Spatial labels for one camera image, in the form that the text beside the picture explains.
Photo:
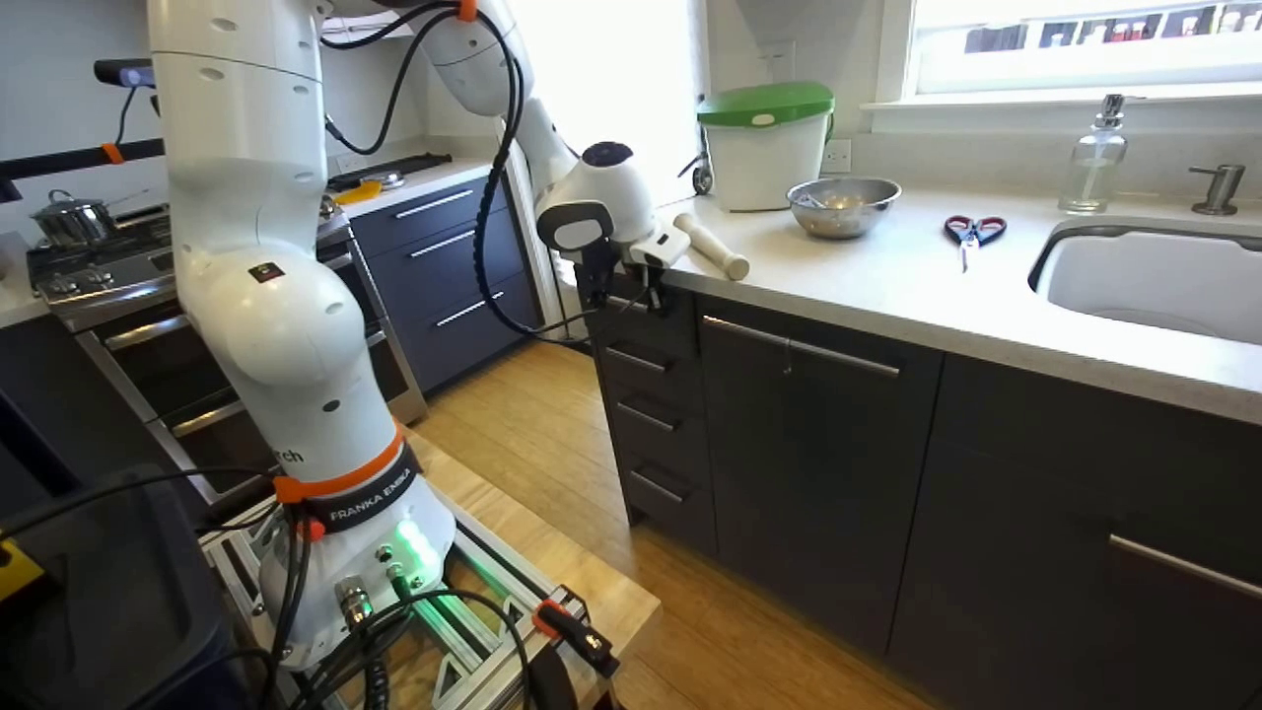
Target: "wall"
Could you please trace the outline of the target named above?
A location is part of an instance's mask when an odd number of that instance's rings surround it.
[[[1056,195],[1072,139],[1096,103],[1024,108],[870,108],[880,72],[897,47],[884,47],[884,13],[908,0],[708,0],[708,86],[766,80],[818,80],[837,91],[837,133],[824,168],[884,175],[903,185]],[[1262,99],[1134,99],[1126,108],[1130,151],[1121,196],[1200,201],[1206,191],[1189,164],[1243,161],[1239,207],[1262,208]]]
[[[406,43],[366,51],[323,51],[327,116],[354,139],[370,143],[386,91]],[[88,151],[110,143],[126,91],[93,84],[93,61],[126,61],[147,51],[140,0],[7,0],[0,7],[0,161]],[[157,139],[157,116],[147,96],[135,99],[126,143]],[[406,145],[421,133],[421,80],[411,76],[391,143]],[[337,145],[327,145],[329,168],[360,164]],[[114,212],[164,201],[160,157],[76,168],[56,178],[23,178],[23,201],[0,207],[0,238],[40,246],[32,212],[47,191],[101,196]]]

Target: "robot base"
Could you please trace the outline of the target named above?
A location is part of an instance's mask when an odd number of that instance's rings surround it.
[[[273,646],[273,614],[262,611],[261,583],[256,583],[261,579],[256,530],[248,525],[268,516],[268,505],[273,502],[201,537],[201,558],[224,583],[227,609],[240,621],[240,635],[252,646]],[[557,650],[569,671],[562,682],[605,686],[570,646],[557,646],[531,623],[531,611],[540,602],[559,602],[570,614],[587,614],[583,601],[570,596],[562,583],[550,583],[542,572],[527,567],[506,539],[479,530],[470,513],[453,508],[453,516],[456,516],[456,539],[445,562],[450,567],[445,579],[460,590],[479,590],[495,601],[502,611],[515,621],[513,626],[531,668],[540,668],[540,654]],[[421,686],[428,686],[428,698],[411,694],[411,701],[421,701],[432,710],[523,705],[519,650],[508,626],[502,626],[479,609],[470,609],[456,596],[421,601],[412,602],[412,611],[425,633],[412,633],[391,646],[391,658],[394,658],[391,668],[406,676],[406,686],[412,692],[417,680]],[[293,705],[295,694],[299,694],[299,680],[285,676],[279,701]]]

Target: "green lid container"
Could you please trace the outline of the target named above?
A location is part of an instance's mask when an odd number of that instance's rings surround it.
[[[813,116],[832,116],[837,99],[818,84],[755,84],[721,91],[699,108],[700,128],[778,128]]]

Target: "stainless steel bowl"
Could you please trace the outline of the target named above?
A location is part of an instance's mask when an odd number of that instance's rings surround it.
[[[817,178],[787,191],[787,208],[808,238],[851,241],[897,201],[903,185],[884,178]]]

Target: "soap dispenser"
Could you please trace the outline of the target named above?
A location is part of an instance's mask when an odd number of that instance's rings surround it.
[[[1112,178],[1126,155],[1121,133],[1122,96],[1102,96],[1096,122],[1077,139],[1067,185],[1062,191],[1062,212],[1102,212]]]

